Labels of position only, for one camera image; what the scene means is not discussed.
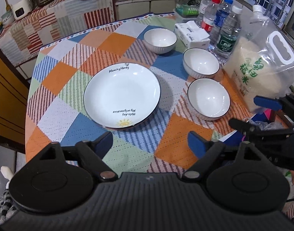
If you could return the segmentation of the white ribbed bowl black rim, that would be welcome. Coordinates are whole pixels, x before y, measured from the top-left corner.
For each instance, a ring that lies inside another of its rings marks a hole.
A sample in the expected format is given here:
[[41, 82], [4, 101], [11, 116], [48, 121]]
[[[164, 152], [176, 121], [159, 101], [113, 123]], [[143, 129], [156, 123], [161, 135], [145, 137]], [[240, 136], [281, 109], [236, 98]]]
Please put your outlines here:
[[190, 106], [205, 121], [215, 121], [225, 116], [230, 109], [228, 91], [216, 80], [199, 78], [187, 89]]

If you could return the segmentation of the white plate with black rim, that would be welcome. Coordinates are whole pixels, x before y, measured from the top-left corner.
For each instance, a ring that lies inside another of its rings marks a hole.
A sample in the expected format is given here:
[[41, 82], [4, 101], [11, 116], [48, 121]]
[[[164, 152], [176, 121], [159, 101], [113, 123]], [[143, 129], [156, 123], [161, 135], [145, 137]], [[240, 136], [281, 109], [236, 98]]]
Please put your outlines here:
[[108, 129], [134, 127], [157, 108], [161, 86], [150, 69], [136, 63], [108, 66], [88, 82], [83, 104], [95, 123]]

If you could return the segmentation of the clear bag of rice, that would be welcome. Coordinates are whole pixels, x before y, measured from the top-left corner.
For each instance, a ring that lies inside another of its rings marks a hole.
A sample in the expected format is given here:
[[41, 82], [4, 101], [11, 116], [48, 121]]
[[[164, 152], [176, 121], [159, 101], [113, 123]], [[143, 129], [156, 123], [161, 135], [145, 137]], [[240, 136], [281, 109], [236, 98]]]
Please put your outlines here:
[[293, 84], [294, 53], [260, 5], [253, 6], [224, 70], [251, 113], [263, 111], [254, 103], [256, 96], [275, 99]]

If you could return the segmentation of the white ribbed bowl middle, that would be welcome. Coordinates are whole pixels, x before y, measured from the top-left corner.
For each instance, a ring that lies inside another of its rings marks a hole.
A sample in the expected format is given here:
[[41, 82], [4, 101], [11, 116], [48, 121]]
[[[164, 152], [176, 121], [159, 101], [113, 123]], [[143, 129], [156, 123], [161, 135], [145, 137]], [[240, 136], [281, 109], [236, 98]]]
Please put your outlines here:
[[195, 79], [213, 78], [220, 70], [218, 59], [205, 49], [187, 49], [183, 53], [182, 63], [188, 75]]

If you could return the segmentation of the colourful patchwork tablecloth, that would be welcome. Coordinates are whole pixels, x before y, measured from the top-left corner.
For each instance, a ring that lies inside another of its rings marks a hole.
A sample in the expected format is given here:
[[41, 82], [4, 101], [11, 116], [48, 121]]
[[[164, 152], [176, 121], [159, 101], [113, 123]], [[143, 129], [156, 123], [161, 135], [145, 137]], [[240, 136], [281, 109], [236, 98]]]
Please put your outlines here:
[[137, 63], [142, 70], [155, 74], [160, 86], [159, 105], [153, 114], [131, 128], [139, 108], [148, 98], [139, 85], [127, 82], [117, 88], [106, 78], [99, 90], [112, 96], [109, 104], [117, 115], [117, 130], [113, 131], [113, 146], [104, 154], [105, 162], [117, 173], [176, 172], [183, 173], [197, 160], [187, 144], [187, 135], [195, 131], [206, 139], [219, 139], [231, 132], [228, 120], [232, 117], [251, 117], [223, 73], [216, 75], [228, 90], [231, 108], [216, 121], [204, 121], [192, 110], [187, 89], [192, 78], [182, 65], [184, 47], [177, 43], [174, 51], [156, 55], [145, 48], [143, 35], [150, 29], [172, 29], [174, 19], [169, 15], [144, 16], [90, 29], [59, 40], [42, 48], [38, 54], [29, 89], [25, 152], [31, 160], [48, 143], [57, 141], [72, 146], [82, 140], [94, 140], [105, 132], [84, 108], [85, 88], [101, 70], [112, 71], [116, 63]]

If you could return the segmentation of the green label water bottle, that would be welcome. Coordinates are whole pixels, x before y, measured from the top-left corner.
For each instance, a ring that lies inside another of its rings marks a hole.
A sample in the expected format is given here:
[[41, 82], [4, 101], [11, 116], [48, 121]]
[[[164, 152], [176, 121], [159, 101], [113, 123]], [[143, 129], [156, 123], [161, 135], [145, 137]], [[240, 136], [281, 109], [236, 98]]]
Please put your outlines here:
[[224, 20], [222, 28], [220, 30], [217, 43], [215, 45], [215, 53], [218, 56], [228, 58], [233, 51], [237, 38], [241, 30], [240, 15], [242, 9], [233, 5], [231, 13]]

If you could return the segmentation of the yellow wooden cabinet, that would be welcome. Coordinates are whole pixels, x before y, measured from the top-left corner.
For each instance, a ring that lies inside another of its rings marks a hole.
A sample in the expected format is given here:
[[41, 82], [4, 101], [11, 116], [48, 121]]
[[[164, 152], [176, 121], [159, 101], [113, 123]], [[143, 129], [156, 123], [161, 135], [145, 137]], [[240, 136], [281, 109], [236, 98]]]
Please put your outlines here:
[[0, 51], [0, 145], [25, 152], [25, 117], [29, 85]]

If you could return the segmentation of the red label water bottle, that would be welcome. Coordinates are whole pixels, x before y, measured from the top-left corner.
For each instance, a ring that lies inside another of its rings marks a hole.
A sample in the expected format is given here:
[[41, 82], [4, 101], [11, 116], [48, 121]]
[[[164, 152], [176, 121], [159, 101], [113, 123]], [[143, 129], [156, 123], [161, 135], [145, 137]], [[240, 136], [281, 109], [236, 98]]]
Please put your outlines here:
[[201, 28], [206, 30], [206, 32], [208, 33], [210, 33], [212, 28], [214, 27], [214, 20], [215, 20], [220, 2], [221, 0], [211, 0], [211, 2], [209, 3], [209, 5], [207, 6], [204, 12], [204, 16], [201, 22]]

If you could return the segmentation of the blue label water bottle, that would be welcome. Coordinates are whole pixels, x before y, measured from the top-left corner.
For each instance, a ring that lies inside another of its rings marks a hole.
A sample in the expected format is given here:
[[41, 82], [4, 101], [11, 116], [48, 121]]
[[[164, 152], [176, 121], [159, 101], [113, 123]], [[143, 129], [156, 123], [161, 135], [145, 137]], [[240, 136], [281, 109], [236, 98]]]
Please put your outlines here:
[[233, 0], [224, 0], [224, 2], [220, 4], [217, 9], [214, 19], [214, 25], [210, 32], [210, 43], [213, 46], [215, 46], [217, 43], [224, 20], [228, 17], [228, 15], [231, 12], [232, 4]]

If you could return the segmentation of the white tissue pack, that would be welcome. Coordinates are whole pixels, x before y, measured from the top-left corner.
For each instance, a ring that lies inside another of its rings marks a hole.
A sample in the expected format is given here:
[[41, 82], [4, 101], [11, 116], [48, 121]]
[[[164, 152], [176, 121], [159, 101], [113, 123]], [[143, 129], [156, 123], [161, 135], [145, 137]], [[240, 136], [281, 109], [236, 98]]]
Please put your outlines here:
[[206, 30], [200, 28], [193, 20], [186, 23], [176, 23], [174, 32], [185, 45], [186, 49], [208, 49], [210, 38]]

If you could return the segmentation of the white ribbed bowl far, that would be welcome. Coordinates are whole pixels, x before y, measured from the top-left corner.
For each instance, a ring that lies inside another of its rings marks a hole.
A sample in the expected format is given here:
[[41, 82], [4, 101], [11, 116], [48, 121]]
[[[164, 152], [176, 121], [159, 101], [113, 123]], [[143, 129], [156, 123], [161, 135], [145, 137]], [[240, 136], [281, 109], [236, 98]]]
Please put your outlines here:
[[170, 52], [175, 47], [177, 36], [168, 29], [150, 29], [144, 34], [143, 43], [151, 52], [162, 55]]

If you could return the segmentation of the green plastic basket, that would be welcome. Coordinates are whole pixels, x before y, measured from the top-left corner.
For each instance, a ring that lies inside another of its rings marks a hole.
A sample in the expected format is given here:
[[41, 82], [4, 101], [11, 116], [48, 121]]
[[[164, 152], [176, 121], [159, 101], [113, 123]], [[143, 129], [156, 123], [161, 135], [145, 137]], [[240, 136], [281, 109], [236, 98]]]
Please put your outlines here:
[[197, 17], [199, 0], [175, 0], [175, 11], [182, 17]]

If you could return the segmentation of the patchwork counter cloth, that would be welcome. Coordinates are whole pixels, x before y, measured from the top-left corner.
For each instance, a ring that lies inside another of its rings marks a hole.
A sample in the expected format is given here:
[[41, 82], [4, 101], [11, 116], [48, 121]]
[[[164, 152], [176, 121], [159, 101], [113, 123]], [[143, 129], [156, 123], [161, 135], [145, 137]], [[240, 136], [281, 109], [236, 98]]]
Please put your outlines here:
[[54, 0], [4, 29], [0, 50], [18, 66], [47, 44], [113, 21], [113, 0]]

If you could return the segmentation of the white small rice cooker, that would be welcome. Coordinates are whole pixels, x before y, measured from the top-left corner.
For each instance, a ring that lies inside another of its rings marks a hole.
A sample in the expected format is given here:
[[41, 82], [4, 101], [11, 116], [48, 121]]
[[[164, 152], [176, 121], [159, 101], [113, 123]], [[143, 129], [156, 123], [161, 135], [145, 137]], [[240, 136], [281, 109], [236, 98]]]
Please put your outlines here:
[[21, 0], [12, 6], [12, 13], [15, 20], [26, 17], [34, 9], [33, 0]]

